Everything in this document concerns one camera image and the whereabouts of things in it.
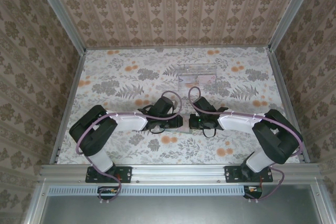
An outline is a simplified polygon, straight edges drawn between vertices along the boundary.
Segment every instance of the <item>patterned wallpaper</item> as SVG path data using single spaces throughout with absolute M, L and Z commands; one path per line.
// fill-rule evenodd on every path
M 336 0 L 304 0 L 276 55 L 310 158 L 336 205 Z
M 47 0 L 0 0 L 0 223 L 29 206 L 78 59 Z
M 268 44 L 290 0 L 61 0 L 87 48 Z

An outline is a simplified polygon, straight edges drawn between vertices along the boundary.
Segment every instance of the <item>clear plastic box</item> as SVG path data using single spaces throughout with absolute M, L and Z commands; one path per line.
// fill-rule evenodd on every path
M 185 64 L 177 68 L 179 91 L 188 91 L 192 86 L 203 89 L 205 86 L 217 88 L 216 64 Z

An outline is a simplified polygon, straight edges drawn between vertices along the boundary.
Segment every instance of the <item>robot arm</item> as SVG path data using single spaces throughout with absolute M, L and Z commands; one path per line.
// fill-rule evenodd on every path
M 221 112 L 228 108 L 216 110 L 204 97 L 199 97 L 193 105 L 204 112 Z M 208 114 L 197 111 L 191 114 L 189 125 L 191 129 L 236 130 L 256 136 L 261 148 L 249 155 L 240 166 L 241 180 L 260 180 L 260 173 L 274 163 L 284 164 L 299 147 L 297 139 L 279 125 L 268 121 L 276 121 L 291 129 L 302 141 L 300 133 L 277 110 L 265 114 L 246 116 L 242 113 L 226 112 L 225 114 Z
M 180 115 L 162 120 L 174 113 L 168 114 L 173 110 L 173 102 L 161 97 L 155 105 L 139 109 L 140 112 L 119 113 L 101 120 L 97 126 L 94 126 L 80 143 L 83 154 L 102 172 L 113 175 L 115 165 L 104 150 L 104 145 L 113 132 L 117 131 L 145 131 L 152 130 L 159 126 L 161 129 L 173 129 L 181 127 L 183 119 Z M 100 105 L 94 106 L 80 120 L 78 120 L 69 130 L 72 138 L 78 143 L 79 139 L 86 129 L 98 118 L 108 112 Z M 160 120 L 148 119 L 145 116 L 160 117 Z

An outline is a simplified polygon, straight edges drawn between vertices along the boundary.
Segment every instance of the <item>aluminum frame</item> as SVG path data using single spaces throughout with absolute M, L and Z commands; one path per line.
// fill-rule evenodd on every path
M 275 51 L 285 35 L 290 23 L 292 23 L 296 13 L 298 12 L 304 0 L 291 0 L 284 15 L 281 18 L 273 36 L 269 42 L 271 51 Z
M 71 39 L 73 45 L 77 49 L 80 56 L 83 56 L 85 53 L 85 42 L 80 37 L 77 29 L 71 21 L 66 8 L 62 4 L 60 0 L 48 0 L 48 3 L 51 5 L 52 9 L 54 10 L 56 16 L 58 17 L 59 21 L 61 22 L 62 26 L 64 27 L 65 31 L 67 32 L 69 38 Z
M 50 162 L 49 162 L 50 164 L 55 164 L 57 162 L 57 156 L 60 152 L 60 148 L 61 148 L 62 142 L 64 140 L 65 132 L 67 130 L 67 124 L 68 124 L 68 121 L 69 121 L 69 118 L 70 118 L 72 105 L 73 105 L 74 100 L 75 100 L 76 91 L 77 91 L 77 88 L 78 88 L 78 83 L 79 83 L 79 80 L 80 80 L 80 76 L 81 76 L 82 71 L 83 71 L 85 58 L 86 58 L 86 55 L 80 56 L 80 58 L 79 58 L 79 62 L 78 62 L 78 65 L 77 65 L 77 70 L 76 70 L 76 73 L 75 73 L 74 81 L 72 82 L 72 86 L 71 86 L 71 89 L 70 89 L 68 101 L 67 101 L 67 104 L 65 106 L 62 121 L 61 121 L 61 124 L 59 126 L 59 130 L 58 130 L 58 133 L 57 133 L 57 136 L 56 136 L 54 149 L 52 151 L 53 153 L 50 157 Z
M 290 102 L 289 94 L 288 94 L 283 76 L 281 74 L 281 70 L 280 70 L 280 66 L 279 66 L 276 54 L 274 51 L 270 51 L 268 49 L 267 55 L 268 55 L 268 59 L 272 67 L 274 79 L 275 79 L 275 82 L 279 90 L 279 95 L 282 100 L 282 104 L 284 107 L 286 117 L 288 121 L 297 129 L 297 131 L 300 132 L 300 127 L 296 119 L 292 103 Z M 308 152 L 307 152 L 307 149 L 304 143 L 303 143 L 302 155 L 303 155 L 304 162 L 310 163 Z
M 224 166 L 218 165 L 128 165 L 133 167 L 133 186 L 231 186 L 246 183 L 226 183 Z M 38 185 L 31 201 L 25 224 L 38 224 L 44 211 L 49 187 L 55 185 L 67 186 L 115 186 L 116 183 L 85 183 L 86 171 L 89 165 L 44 165 L 40 171 Z M 335 223 L 335 213 L 332 209 L 329 195 L 322 184 L 322 176 L 318 164 L 284 164 L 275 165 L 285 173 L 285 185 L 310 185 L 323 224 Z M 277 184 L 281 174 L 273 172 L 273 183 Z

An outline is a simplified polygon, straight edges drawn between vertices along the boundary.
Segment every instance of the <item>black mounting bracket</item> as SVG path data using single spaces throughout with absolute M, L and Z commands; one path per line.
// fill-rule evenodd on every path
M 228 165 L 224 166 L 225 179 L 227 183 L 259 183 L 273 182 L 272 171 L 269 167 L 265 167 L 259 173 L 254 173 L 253 177 L 248 181 L 244 178 L 242 173 L 242 167 L 240 165 Z
M 120 180 L 121 183 L 130 183 L 132 179 L 131 166 L 116 166 L 114 177 Z M 101 175 L 92 166 L 88 167 L 85 177 L 86 183 L 115 183 L 114 179 Z

